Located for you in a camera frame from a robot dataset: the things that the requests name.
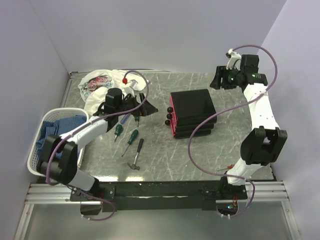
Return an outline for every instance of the blue cloth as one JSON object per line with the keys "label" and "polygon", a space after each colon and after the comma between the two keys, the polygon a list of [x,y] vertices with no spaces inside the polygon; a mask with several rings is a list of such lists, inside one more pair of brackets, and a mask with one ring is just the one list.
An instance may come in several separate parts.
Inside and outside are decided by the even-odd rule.
{"label": "blue cloth", "polygon": [[[40,138],[35,143],[35,146],[38,149],[38,157],[40,156],[43,150],[46,137],[48,137],[49,135],[59,136],[61,134],[70,132],[71,130],[75,129],[81,124],[84,124],[86,121],[87,117],[83,115],[75,115],[71,117],[61,118],[59,120],[56,120],[55,122],[44,121],[40,130]],[[60,158],[61,155],[62,152],[55,154],[55,156],[58,158]]]}

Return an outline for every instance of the gray floor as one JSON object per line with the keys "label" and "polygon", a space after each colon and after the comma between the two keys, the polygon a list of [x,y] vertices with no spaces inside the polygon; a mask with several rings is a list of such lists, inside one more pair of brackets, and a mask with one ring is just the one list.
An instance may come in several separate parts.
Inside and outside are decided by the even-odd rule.
{"label": "gray floor", "polygon": [[[110,213],[99,214],[97,218]],[[26,240],[291,240],[281,202],[253,202],[230,221],[199,209],[119,211],[88,222],[79,205],[37,204]]]}
{"label": "gray floor", "polygon": [[[83,108],[78,84],[86,73],[73,73],[65,107]],[[201,172],[191,163],[188,139],[176,140],[164,124],[171,92],[209,89],[217,111],[246,101],[241,90],[224,91],[209,88],[214,74],[146,72],[151,81],[148,101],[159,109],[139,123],[139,138],[144,138],[137,165],[140,171],[131,170],[139,138],[121,157],[131,132],[137,127],[133,117],[124,124],[122,135],[114,143],[114,130],[101,135],[85,147],[81,169],[102,181],[200,181],[218,180],[219,177]],[[217,124],[209,136],[192,140],[191,153],[195,161],[206,170],[235,164],[240,158],[240,145],[251,131],[249,108],[243,107],[218,116]],[[268,165],[252,175],[254,180],[272,180],[272,169]]]}

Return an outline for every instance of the gray marble tabletop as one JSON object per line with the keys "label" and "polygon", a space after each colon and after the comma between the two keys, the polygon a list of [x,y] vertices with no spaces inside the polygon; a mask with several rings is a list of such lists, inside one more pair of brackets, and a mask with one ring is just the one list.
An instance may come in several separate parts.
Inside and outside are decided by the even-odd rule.
{"label": "gray marble tabletop", "polygon": [[[78,84],[86,73],[72,73],[70,88],[64,107],[84,108]],[[241,89],[224,91],[209,88],[213,73],[169,73],[146,71],[150,80],[148,101],[159,112],[141,117],[139,127],[131,116],[123,125],[123,132],[114,142],[114,129],[91,143],[84,150],[81,170],[101,181],[201,181],[218,180],[219,177],[201,172],[191,163],[188,156],[188,139],[174,139],[166,120],[169,95],[171,92],[209,89],[216,111],[246,101]],[[121,157],[134,129],[139,130],[138,138]],[[240,158],[240,146],[251,131],[249,108],[243,107],[217,117],[211,135],[195,137],[191,143],[194,160],[204,169],[217,169],[235,164]],[[132,170],[127,163],[133,163],[139,138],[144,144],[137,160],[140,170]],[[271,167],[265,166],[252,175],[254,180],[272,180]]]}

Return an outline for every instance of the white basket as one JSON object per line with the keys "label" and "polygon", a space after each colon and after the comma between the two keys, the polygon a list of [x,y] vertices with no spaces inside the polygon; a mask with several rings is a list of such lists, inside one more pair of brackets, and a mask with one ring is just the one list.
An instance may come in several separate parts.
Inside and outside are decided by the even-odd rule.
{"label": "white basket", "polygon": [[[59,119],[73,117],[75,115],[86,116],[86,120],[89,119],[89,115],[85,110],[83,110],[81,108],[72,108],[72,107],[55,108],[55,109],[52,109],[51,111],[48,111],[44,115],[44,117],[42,118],[42,121],[40,123],[40,126],[38,128],[38,131],[36,133],[36,136],[34,138],[32,148],[30,151],[30,155],[28,158],[28,162],[27,162],[27,167],[28,167],[30,173],[32,173],[34,175],[38,175],[38,176],[44,176],[43,174],[37,172],[37,164],[38,164],[39,159],[38,159],[38,154],[37,154],[38,149],[36,147],[36,142],[39,140],[40,130],[41,130],[43,122],[44,121],[54,122]],[[78,158],[78,162],[77,162],[78,167],[80,167],[80,165],[81,165],[82,158],[84,156],[84,149],[85,148],[83,147],[80,150],[79,158]]]}

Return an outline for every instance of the black ball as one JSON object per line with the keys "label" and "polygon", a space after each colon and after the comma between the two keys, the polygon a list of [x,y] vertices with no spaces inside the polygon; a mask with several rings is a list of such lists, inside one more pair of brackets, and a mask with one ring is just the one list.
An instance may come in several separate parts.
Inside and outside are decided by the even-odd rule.
{"label": "black ball", "polygon": [[170,106],[166,110],[168,113],[172,113],[174,111],[174,108]]}

